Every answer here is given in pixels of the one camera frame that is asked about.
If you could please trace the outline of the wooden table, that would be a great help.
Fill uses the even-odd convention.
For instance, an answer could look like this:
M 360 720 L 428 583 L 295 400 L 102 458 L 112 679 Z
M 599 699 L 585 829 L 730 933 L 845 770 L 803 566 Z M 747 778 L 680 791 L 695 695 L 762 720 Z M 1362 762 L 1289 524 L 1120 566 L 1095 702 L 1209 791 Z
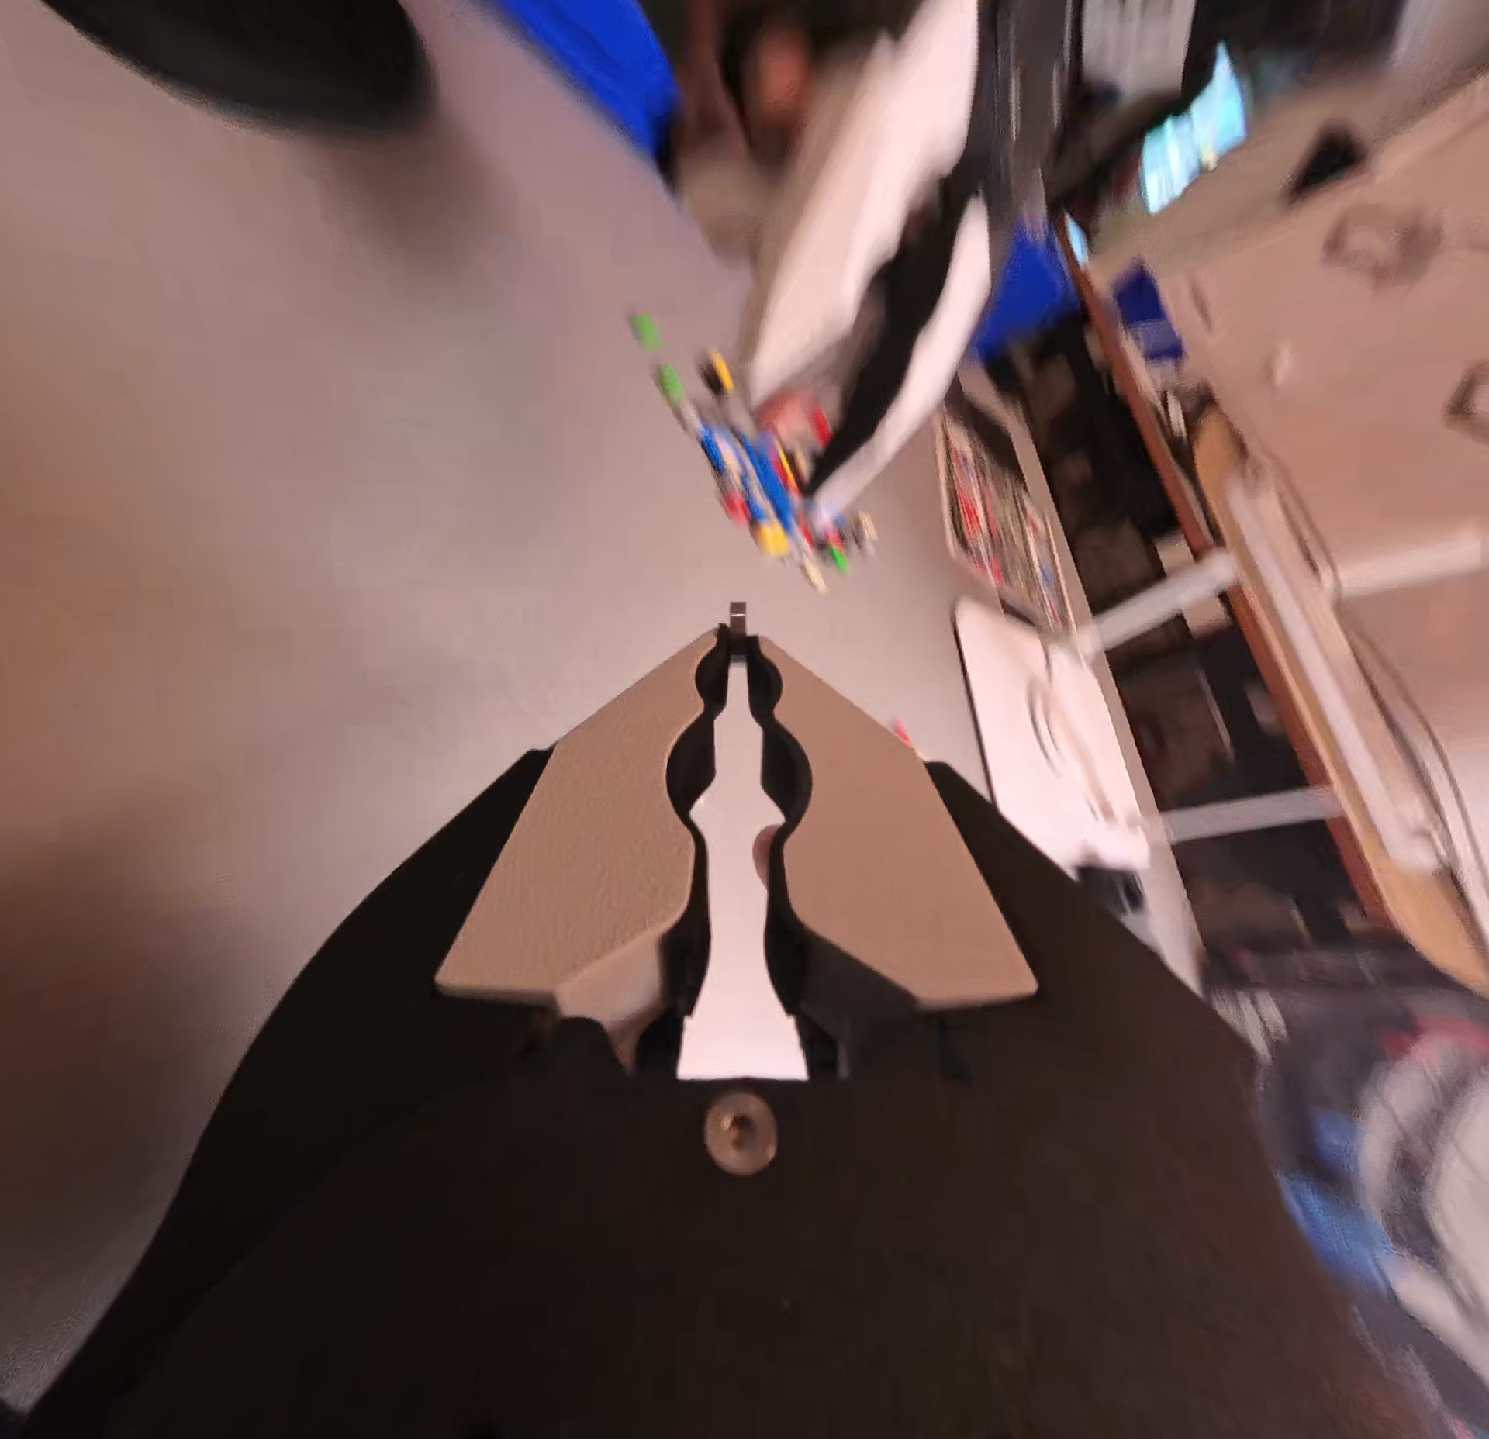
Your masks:
M 1316 89 L 1097 245 L 1141 272 L 1207 408 L 1205 549 L 1345 829 L 1368 908 L 1486 995 L 1488 89 Z

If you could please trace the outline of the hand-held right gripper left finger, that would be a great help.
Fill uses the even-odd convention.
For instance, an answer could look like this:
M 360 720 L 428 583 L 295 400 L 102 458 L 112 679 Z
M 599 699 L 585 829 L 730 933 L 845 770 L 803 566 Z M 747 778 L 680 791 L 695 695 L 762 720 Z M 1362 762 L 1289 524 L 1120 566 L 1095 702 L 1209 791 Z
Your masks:
M 437 970 L 458 1001 L 601 1026 L 670 1070 L 712 945 L 708 847 L 731 645 L 708 631 L 566 733 Z

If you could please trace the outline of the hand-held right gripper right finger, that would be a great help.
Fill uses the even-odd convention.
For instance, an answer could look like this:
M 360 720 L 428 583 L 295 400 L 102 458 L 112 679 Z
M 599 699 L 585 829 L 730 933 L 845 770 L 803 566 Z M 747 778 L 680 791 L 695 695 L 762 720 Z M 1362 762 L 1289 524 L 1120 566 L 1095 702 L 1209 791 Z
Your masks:
M 766 964 L 808 1074 L 851 1074 L 905 1020 L 1032 1001 L 1035 972 L 928 764 L 770 639 L 741 658 L 780 814 Z

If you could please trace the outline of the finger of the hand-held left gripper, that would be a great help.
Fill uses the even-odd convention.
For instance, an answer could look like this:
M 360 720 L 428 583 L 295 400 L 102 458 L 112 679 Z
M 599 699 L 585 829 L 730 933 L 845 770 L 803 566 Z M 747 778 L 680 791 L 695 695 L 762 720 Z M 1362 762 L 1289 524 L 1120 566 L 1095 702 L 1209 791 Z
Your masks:
M 947 245 L 930 225 L 897 260 L 912 277 L 885 287 L 882 333 L 812 472 L 810 500 L 860 499 L 945 400 L 993 300 L 987 204 L 970 200 Z
M 905 222 L 957 166 L 978 81 L 978 12 L 978 0 L 918 0 L 903 31 L 824 68 L 745 312 L 755 406 L 837 350 Z

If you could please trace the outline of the colourful sticker sheet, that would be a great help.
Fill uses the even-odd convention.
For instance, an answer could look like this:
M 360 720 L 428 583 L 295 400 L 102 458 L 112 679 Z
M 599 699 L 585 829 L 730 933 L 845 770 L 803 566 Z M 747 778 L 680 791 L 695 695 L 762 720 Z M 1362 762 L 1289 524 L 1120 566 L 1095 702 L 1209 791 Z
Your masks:
M 935 416 L 937 468 L 951 556 L 999 606 L 1045 633 L 1070 627 L 1070 601 L 1053 524 L 1032 499 L 1014 439 L 980 408 Z

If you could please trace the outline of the pile of colourful lego pieces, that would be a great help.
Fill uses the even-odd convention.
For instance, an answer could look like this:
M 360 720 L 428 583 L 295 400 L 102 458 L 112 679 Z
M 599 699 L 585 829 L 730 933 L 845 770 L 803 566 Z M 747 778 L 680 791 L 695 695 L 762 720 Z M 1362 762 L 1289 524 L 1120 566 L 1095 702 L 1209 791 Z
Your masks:
M 818 591 L 828 576 L 847 576 L 880 547 L 864 512 L 832 518 L 808 493 L 833 425 L 810 389 L 789 389 L 758 410 L 747 406 L 728 358 L 710 350 L 699 360 L 701 393 L 674 410 L 699 447 L 716 483 L 724 514 L 755 547 L 797 568 Z

